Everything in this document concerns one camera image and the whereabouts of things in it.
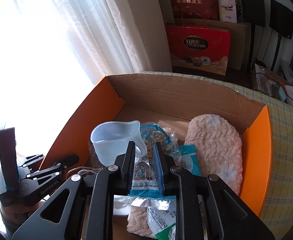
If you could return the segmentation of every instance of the screw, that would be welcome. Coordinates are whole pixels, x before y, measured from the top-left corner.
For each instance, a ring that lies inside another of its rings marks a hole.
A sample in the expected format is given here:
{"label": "screw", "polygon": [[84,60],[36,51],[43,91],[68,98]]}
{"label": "screw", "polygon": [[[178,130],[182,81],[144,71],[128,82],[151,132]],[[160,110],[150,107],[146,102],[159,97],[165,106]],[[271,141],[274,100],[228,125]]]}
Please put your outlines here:
{"label": "screw", "polygon": [[216,175],[216,174],[210,174],[208,176],[208,178],[211,180],[211,181],[217,181],[219,179],[219,176]]}
{"label": "screw", "polygon": [[116,171],[118,169],[118,166],[116,166],[116,165],[110,165],[108,167],[108,169],[109,169],[109,171]]}
{"label": "screw", "polygon": [[71,176],[72,181],[78,181],[81,179],[81,176],[79,174],[74,174]]}
{"label": "screw", "polygon": [[180,166],[172,166],[171,167],[171,170],[173,172],[180,172],[180,171],[182,171],[182,168]]}

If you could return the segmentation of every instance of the plastic bag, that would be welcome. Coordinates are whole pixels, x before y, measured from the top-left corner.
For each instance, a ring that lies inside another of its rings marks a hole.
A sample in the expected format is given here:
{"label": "plastic bag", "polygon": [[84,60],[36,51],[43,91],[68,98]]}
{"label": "plastic bag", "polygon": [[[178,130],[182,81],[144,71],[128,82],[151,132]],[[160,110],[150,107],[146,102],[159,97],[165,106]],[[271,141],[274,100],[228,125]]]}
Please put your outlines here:
{"label": "plastic bag", "polygon": [[201,176],[195,145],[180,145],[179,148],[182,156],[175,157],[175,163],[187,169],[193,175]]}
{"label": "plastic bag", "polygon": [[159,240],[175,240],[175,209],[147,209],[148,225]]}
{"label": "plastic bag", "polygon": [[135,165],[133,170],[132,190],[130,196],[163,198],[158,190],[153,160],[153,144],[160,142],[164,154],[173,157],[181,156],[177,137],[169,128],[162,128],[156,123],[145,123],[140,126],[140,133],[147,148],[147,154]]}
{"label": "plastic bag", "polygon": [[[205,209],[203,206],[203,198],[198,195],[198,201],[201,212],[202,230],[204,239],[208,239],[207,236],[207,218]],[[158,240],[175,240],[176,231],[176,201],[172,204],[168,210],[158,210],[153,208],[147,209],[148,225]]]}
{"label": "plastic bag", "polygon": [[281,77],[274,75],[267,69],[260,68],[255,64],[254,74],[251,77],[252,89],[264,93],[267,96],[278,99],[288,104],[288,98],[280,85]]}
{"label": "plastic bag", "polygon": [[158,210],[168,210],[176,208],[176,201],[174,199],[154,199],[145,197],[136,197],[131,203],[135,207],[149,207]]}

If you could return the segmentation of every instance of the cardboard carton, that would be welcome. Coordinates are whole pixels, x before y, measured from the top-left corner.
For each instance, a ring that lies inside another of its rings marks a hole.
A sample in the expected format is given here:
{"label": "cardboard carton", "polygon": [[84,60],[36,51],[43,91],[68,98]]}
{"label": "cardboard carton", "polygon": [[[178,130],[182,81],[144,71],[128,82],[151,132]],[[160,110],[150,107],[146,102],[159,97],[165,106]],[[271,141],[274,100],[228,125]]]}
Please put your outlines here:
{"label": "cardboard carton", "polygon": [[[189,122],[202,114],[218,114],[242,137],[243,182],[240,198],[260,215],[272,163],[272,129],[268,107],[219,84],[190,77],[126,74],[103,78],[69,119],[45,157],[41,169],[70,154],[83,166],[89,158],[91,131],[106,121],[153,121],[170,127],[183,144]],[[116,219],[115,239],[126,219]]]}

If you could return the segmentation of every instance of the plaid fabric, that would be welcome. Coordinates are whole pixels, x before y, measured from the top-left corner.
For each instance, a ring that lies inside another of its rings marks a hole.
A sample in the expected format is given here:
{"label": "plaid fabric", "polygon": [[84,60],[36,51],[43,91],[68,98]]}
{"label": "plaid fabric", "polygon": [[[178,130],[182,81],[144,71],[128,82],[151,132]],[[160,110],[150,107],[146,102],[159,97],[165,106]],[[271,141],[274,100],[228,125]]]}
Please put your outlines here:
{"label": "plaid fabric", "polygon": [[276,239],[281,239],[293,225],[293,107],[260,92],[210,78],[177,73],[145,73],[176,75],[217,83],[269,106],[273,160],[269,189],[260,219]]}

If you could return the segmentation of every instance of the black speaker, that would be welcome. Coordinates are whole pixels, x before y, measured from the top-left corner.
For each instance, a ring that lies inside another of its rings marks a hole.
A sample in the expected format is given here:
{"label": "black speaker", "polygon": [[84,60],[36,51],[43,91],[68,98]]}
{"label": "black speaker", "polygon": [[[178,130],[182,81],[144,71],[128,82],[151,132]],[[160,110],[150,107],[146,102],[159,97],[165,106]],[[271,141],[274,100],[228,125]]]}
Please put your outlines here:
{"label": "black speaker", "polygon": [[255,25],[259,25],[263,28],[265,27],[265,6],[264,6],[264,0],[241,0],[241,2],[242,2],[242,10],[243,10],[243,21],[247,23],[251,23],[251,43],[250,43],[250,52],[248,55],[248,66],[247,66],[247,74],[249,75],[251,74],[251,66],[252,66]]}
{"label": "black speaker", "polygon": [[264,0],[241,0],[243,21],[265,27]]}
{"label": "black speaker", "polygon": [[282,37],[291,39],[293,34],[293,12],[283,4],[271,0],[269,26]]}

